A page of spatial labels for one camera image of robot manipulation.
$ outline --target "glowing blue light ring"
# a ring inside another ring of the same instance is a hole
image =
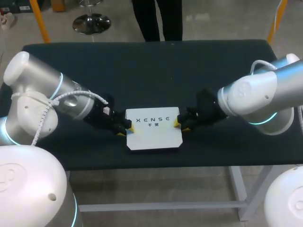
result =
[[[63,74],[61,73],[61,75],[60,75],[60,82],[58,84],[58,87],[56,88],[55,92],[52,94],[52,96],[49,99],[53,99],[56,96],[56,94],[58,93],[58,91],[59,91],[59,89],[60,89],[60,87],[62,85],[62,82],[63,82]]]
[[[253,124],[253,125],[260,125],[260,124],[265,124],[267,122],[269,122],[270,120],[272,120],[275,116],[276,116],[277,113],[274,113],[270,118],[268,118],[267,120],[263,121],[263,122],[259,122],[259,123],[250,123],[249,124]]]
[[[14,143],[14,144],[16,144],[16,145],[20,145],[20,144],[18,144],[16,141],[14,141],[14,140],[9,136],[8,132],[6,131],[5,123],[6,123],[7,118],[8,118],[8,117],[5,117],[5,120],[4,120],[4,123],[3,123],[3,132],[4,132],[4,134],[6,135],[6,137],[7,137],[12,143]]]
[[[75,216],[74,216],[74,221],[72,222],[71,227],[73,227],[73,226],[75,225],[76,217],[77,217],[77,211],[78,211],[78,206],[77,206],[76,197],[75,197],[75,194],[73,194],[73,195],[74,195],[74,198],[75,198]]]

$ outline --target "concrete floor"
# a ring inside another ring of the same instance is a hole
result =
[[[279,0],[185,0],[184,40],[265,39],[278,3]],[[80,35],[72,30],[73,20],[84,14],[85,9],[74,0],[67,6],[65,13],[53,13],[48,7],[43,11],[52,42],[143,42],[130,0],[104,0],[93,9],[112,20],[108,31],[95,36]],[[3,33],[6,47],[1,74],[24,45],[43,42],[33,14],[17,17],[16,25]],[[289,0],[272,43],[278,57],[290,52],[303,57],[302,21],[303,2]],[[242,168],[248,190],[260,169],[260,166]],[[79,204],[234,199],[226,167],[75,171],[71,173],[71,184]],[[267,226],[262,207],[255,218],[246,223],[238,221],[233,209],[93,212],[84,213],[83,219],[85,227]]]

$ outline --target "screw hole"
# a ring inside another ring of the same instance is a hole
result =
[[[56,195],[55,194],[48,194],[48,198],[49,198],[49,200],[51,200],[51,201],[56,201],[57,200],[57,197],[56,197]]]

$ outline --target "white box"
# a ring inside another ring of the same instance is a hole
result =
[[[178,107],[127,109],[126,118],[134,125],[127,133],[130,150],[178,148],[183,140],[180,128],[174,127]]]

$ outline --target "black pants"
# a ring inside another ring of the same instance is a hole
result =
[[[157,0],[166,41],[182,40],[182,0]],[[155,0],[133,0],[134,14],[147,42],[160,41]]]

